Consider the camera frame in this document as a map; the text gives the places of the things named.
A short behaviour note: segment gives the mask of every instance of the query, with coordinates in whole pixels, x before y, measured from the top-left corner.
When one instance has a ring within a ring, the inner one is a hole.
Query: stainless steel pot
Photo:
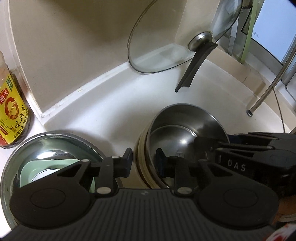
[[[105,155],[85,139],[60,131],[41,133],[22,142],[8,159],[0,184],[1,204],[10,228],[17,223],[10,212],[9,201],[13,190],[20,187],[20,173],[25,164],[32,160],[61,159],[101,162],[104,158]]]
[[[207,111],[191,104],[174,104],[161,110],[152,121],[146,138],[145,159],[149,172],[161,188],[172,185],[170,178],[162,179],[155,169],[156,149],[166,156],[180,156],[192,160],[196,137],[209,137],[229,142],[221,124]]]

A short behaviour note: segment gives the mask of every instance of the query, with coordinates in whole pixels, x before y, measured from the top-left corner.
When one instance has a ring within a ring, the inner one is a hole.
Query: thin wire
[[[276,92],[275,92],[274,88],[272,88],[272,90],[274,91],[274,95],[275,95],[275,97],[276,97],[276,102],[278,103],[279,114],[281,115],[281,123],[282,123],[282,125],[283,125],[283,130],[284,130],[284,133],[286,133],[286,131],[285,131],[285,125],[284,125],[284,120],[283,120],[283,115],[281,114],[281,108],[280,108],[280,106],[279,106],[279,101],[278,101],[278,99],[277,99]]]

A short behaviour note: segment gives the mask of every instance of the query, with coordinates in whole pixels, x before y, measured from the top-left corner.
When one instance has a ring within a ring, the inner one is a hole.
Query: yellow label
[[[28,108],[9,74],[0,87],[0,145],[11,144],[28,120]]]

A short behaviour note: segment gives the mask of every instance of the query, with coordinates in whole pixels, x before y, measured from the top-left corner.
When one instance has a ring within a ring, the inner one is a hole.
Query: bottle
[[[0,147],[5,149],[20,144],[29,130],[30,114],[21,94],[0,51]]]

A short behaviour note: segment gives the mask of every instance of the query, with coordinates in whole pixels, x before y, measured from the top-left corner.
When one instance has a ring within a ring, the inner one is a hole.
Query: green strip
[[[254,29],[255,20],[256,20],[257,5],[258,5],[258,0],[253,0],[253,6],[252,6],[252,10],[251,10],[250,26],[249,26],[249,30],[248,30],[248,34],[247,34],[247,39],[246,39],[246,42],[244,44],[244,50],[242,52],[242,57],[240,59],[240,62],[242,64],[246,60],[247,53],[249,52],[249,47],[250,47],[251,38],[252,38],[253,29]]]

